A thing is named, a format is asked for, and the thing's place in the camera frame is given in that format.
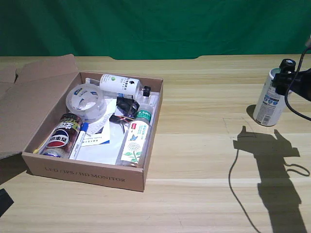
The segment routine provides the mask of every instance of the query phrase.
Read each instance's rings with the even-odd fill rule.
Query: white can
[[[134,100],[137,98],[140,86],[138,79],[112,74],[103,74],[100,82],[101,90],[114,92],[118,94],[118,97]]]
[[[270,70],[254,110],[254,120],[264,126],[273,126],[279,120],[286,107],[284,96],[276,93],[272,80],[280,72],[280,68]]]

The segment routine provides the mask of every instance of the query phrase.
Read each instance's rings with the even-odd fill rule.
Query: marker pen
[[[87,129],[88,129],[88,123],[85,122],[85,123],[83,123],[83,125],[81,127],[79,136],[78,136],[78,138],[77,138],[77,140],[73,146],[73,149],[70,153],[69,159],[77,159],[77,155],[78,155],[79,150],[81,148],[84,136],[86,135],[86,132],[87,132]]]

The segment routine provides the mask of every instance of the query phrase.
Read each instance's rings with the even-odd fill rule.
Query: tape roll
[[[81,84],[72,89],[66,97],[70,112],[81,117],[83,122],[92,123],[106,111],[103,91],[94,84]]]

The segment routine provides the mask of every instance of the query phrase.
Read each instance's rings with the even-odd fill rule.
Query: aerosol can
[[[284,96],[276,92],[272,82],[277,73],[290,73],[295,70],[296,62],[291,59],[284,59],[279,68],[270,70],[266,82],[261,91],[260,97],[254,110],[254,120],[263,126],[273,126],[279,120],[286,107]]]

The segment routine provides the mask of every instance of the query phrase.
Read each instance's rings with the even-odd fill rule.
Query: wooden table
[[[288,109],[273,127],[249,115],[269,70],[283,58],[299,61],[299,55],[77,57],[80,70],[164,79],[145,192],[32,176],[20,157],[11,157],[0,161],[0,187],[15,203],[0,218],[0,232],[257,232],[251,223],[262,233],[311,231],[311,178],[284,166],[311,169],[311,123]],[[0,68],[39,59],[1,57]],[[302,69],[310,67],[306,55]],[[311,114],[308,101],[295,94],[290,101]],[[240,134],[243,126],[247,134]]]

